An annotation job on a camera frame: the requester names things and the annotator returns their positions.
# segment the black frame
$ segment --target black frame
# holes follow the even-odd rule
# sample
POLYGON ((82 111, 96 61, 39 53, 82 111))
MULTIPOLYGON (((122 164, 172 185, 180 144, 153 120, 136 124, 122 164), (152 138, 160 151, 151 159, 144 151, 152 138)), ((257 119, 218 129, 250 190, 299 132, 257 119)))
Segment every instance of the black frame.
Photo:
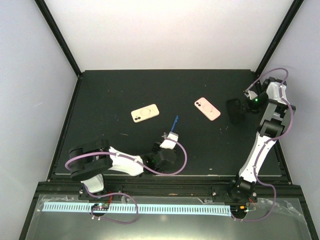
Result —
MULTIPOLYGON (((72 182, 69 176, 65 175, 56 175, 55 167, 58 163, 58 159, 60 156, 61 148, 64 143, 64 139, 67 133, 67 129, 70 123, 70 119, 73 113, 73 109, 77 100, 77 96, 79 93, 80 85, 82 82, 82 72, 79 69, 76 60, 74 59, 64 37, 62 36, 53 16, 51 15, 48 6, 46 5, 44 0, 34 0, 38 5, 41 13, 44 16, 44 19, 48 23, 50 29, 52 30, 55 38, 57 39, 62 51, 64 52, 66 58, 68 59, 70 65, 72 66, 75 74, 78 79, 76 82, 76 86, 72 95, 72 99, 67 111, 67 115, 62 127, 61 135, 59 137, 59 141, 56 147, 56 151, 54 153, 53 161, 50 166, 50 170, 47 176, 46 182, 39 182, 34 197, 32 199, 24 226, 21 231, 20 240, 23 240, 27 236, 27 232, 34 214, 34 210, 39 199, 39 195, 47 194, 47 195, 79 195, 79 191, 82 188, 82 184, 79 182, 72 182)), ((286 30, 288 29, 291 21, 295 17, 298 12, 300 6, 302 5, 304 0, 294 0, 289 8, 287 14, 285 15, 278 31, 276 32, 274 38, 272 39, 266 53, 264 54, 258 68, 255 71, 255 74, 252 76, 252 80, 257 78, 264 68, 266 67, 269 59, 271 58, 273 52, 277 48, 280 40, 284 36, 286 30)), ((261 85, 256 85, 258 91, 261 90, 261 85)), ((281 145, 277 142, 274 145, 274 149, 278 158, 279 166, 281 169, 282 177, 262 177, 261 180, 267 183, 272 183, 275 185, 277 189, 277 196, 279 198, 298 198, 302 207, 302 211, 304 217, 307 221, 307 226, 311 237, 313 240, 318 240, 318 235, 316 232, 316 228, 313 224, 310 211, 308 209, 305 197, 303 195, 302 189, 300 186, 292 185, 292 180, 290 177, 290 173, 281 149, 281 145)), ((183 196, 184 194, 190 196, 190 189, 193 189, 193 192, 196 190, 195 197, 199 198, 212 198, 212 189, 218 187, 226 187, 229 184, 232 177, 188 177, 188 179, 183 179, 181 181, 175 180, 172 181, 168 178, 161 178, 161 180, 145 180, 141 181, 135 177, 129 177, 127 179, 119 179, 118 176, 105 176, 104 177, 108 181, 109 186, 121 186, 122 189, 125 189, 125 192, 133 195, 147 195, 152 194, 153 196, 161 196, 163 194, 168 193, 169 189, 172 190, 173 185, 179 186, 179 194, 183 196)), ((273 197, 273 191, 269 187, 265 187, 262 185, 257 185, 255 188, 255 192, 261 198, 271 198, 273 197)))

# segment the black tabletop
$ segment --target black tabletop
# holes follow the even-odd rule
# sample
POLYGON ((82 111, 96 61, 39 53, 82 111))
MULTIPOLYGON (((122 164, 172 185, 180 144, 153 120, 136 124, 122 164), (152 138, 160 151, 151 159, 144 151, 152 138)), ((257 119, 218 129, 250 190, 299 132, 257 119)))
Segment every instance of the black tabletop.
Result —
MULTIPOLYGON (((261 116, 249 114, 245 122, 233 125, 226 101, 242 98, 253 80, 250 70, 87 70, 55 173, 70 174, 64 167, 69 149, 97 137, 108 139, 112 147, 124 153, 149 153, 178 115, 175 132, 188 154, 188 163, 179 175, 234 176, 252 149, 261 116), (219 118, 210 121, 194 106, 201 97, 221 112, 219 118), (131 111, 151 104, 157 105, 160 114, 134 123, 131 111)), ((182 151, 177 154, 178 161, 168 173, 183 163, 182 151)), ((259 175, 281 175, 273 149, 259 175)))

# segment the pink smartphone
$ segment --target pink smartphone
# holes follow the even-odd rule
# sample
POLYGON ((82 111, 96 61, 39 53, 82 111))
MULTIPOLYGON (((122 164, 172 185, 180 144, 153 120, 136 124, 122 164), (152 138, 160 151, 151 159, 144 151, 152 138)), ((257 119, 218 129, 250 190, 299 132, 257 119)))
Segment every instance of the pink smartphone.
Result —
POLYGON ((220 116, 220 112, 216 109, 207 99, 204 97, 194 102, 194 105, 199 109, 210 121, 217 119, 220 116))

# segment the white wall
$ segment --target white wall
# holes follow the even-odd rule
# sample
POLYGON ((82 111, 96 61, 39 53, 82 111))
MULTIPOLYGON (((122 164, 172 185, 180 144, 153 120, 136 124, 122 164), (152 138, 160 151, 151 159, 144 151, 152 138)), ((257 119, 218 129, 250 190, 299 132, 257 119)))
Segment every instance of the white wall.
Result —
POLYGON ((36 3, 0 1, 1 239, 19 238, 76 80, 36 3))
MULTIPOLYGON (((292 181, 301 185, 320 234, 320 3, 304 1, 265 70, 289 70, 287 97, 296 106, 291 133, 281 140, 292 181)), ((271 73, 283 78, 284 73, 271 73)))
POLYGON ((254 71, 293 0, 46 2, 82 71, 254 71))

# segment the phone case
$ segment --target phone case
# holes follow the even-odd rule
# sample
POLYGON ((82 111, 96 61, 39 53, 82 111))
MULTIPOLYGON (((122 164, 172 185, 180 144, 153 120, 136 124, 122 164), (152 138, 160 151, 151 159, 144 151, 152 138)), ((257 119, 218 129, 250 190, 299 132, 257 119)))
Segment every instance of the phone case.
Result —
POLYGON ((220 116, 220 112, 204 97, 194 102, 194 105, 199 109, 210 121, 217 119, 220 116))
POLYGON ((151 104, 149 106, 145 106, 131 112, 132 119, 135 123, 139 123, 158 115, 159 110, 157 108, 157 105, 155 104, 151 104))

